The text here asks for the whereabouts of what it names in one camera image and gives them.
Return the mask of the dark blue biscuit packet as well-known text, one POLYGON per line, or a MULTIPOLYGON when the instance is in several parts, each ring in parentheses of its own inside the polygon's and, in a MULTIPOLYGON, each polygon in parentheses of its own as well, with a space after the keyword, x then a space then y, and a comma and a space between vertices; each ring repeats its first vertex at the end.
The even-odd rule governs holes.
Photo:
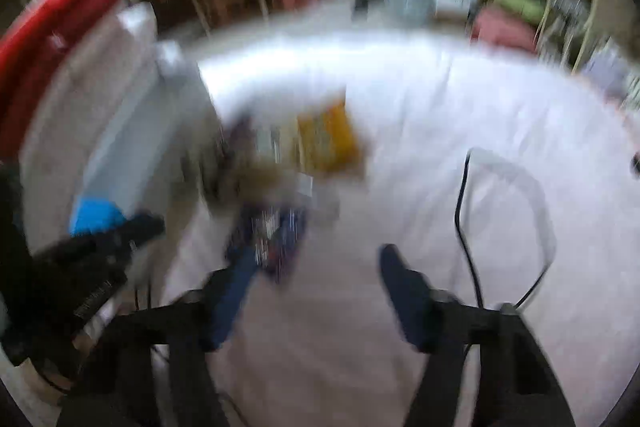
POLYGON ((258 268, 273 283, 284 284, 295 265, 307 225, 307 210, 302 207, 244 205, 231 229, 224 259, 232 263, 251 251, 258 268))

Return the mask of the plaid fabric pouch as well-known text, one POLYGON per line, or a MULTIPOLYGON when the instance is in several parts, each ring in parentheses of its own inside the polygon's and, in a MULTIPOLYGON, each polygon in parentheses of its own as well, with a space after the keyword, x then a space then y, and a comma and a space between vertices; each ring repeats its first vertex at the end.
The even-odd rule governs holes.
POLYGON ((292 121, 243 115, 229 126, 208 124, 195 152, 198 188, 210 207, 282 202, 312 207, 314 178, 300 165, 302 149, 292 121))

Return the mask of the pink floral pillow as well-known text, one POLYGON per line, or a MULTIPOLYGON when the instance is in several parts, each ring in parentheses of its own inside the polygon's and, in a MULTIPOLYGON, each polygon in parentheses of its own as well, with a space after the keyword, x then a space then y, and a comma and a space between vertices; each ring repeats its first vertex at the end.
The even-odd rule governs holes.
POLYGON ((33 251, 66 233, 108 126, 156 79, 156 40, 152 5, 119 4, 58 66, 20 152, 24 230, 33 251))

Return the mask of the orange cracker packet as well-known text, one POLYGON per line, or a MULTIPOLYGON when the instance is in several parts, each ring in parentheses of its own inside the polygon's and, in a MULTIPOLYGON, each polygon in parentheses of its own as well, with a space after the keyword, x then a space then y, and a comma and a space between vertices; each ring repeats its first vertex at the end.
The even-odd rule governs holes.
POLYGON ((333 176, 361 165, 363 147, 344 96, 318 110, 299 114, 296 124, 299 167, 304 173, 333 176))

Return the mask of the white bed cover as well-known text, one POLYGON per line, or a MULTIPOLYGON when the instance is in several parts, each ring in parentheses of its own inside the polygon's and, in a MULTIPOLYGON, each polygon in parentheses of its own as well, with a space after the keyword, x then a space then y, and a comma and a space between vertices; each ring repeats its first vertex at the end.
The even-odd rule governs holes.
POLYGON ((424 356, 401 337, 378 248, 466 303, 524 314, 581 426, 639 420, 639 124, 582 78, 516 53, 399 34, 200 43, 223 121, 344 95, 361 168, 329 183, 291 280, 257 277, 213 356, 232 421, 398 426, 424 356), (463 231, 478 279, 466 269, 463 231))

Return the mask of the white fabric storage box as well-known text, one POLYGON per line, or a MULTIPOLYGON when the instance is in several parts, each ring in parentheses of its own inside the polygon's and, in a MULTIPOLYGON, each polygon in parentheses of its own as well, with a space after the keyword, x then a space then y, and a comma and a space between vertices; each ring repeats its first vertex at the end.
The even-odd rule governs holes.
POLYGON ((191 28, 160 35, 88 160, 70 221, 82 198, 107 199, 129 217, 166 216, 191 191, 193 156, 208 124, 218 122, 198 63, 191 28))

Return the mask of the red pillow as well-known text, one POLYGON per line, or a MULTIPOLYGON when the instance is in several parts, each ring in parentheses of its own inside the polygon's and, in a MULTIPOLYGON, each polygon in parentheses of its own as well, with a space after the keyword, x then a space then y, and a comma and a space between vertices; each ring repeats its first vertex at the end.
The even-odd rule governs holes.
POLYGON ((32 0, 1 38, 1 158, 15 159, 60 65, 120 0, 32 0))

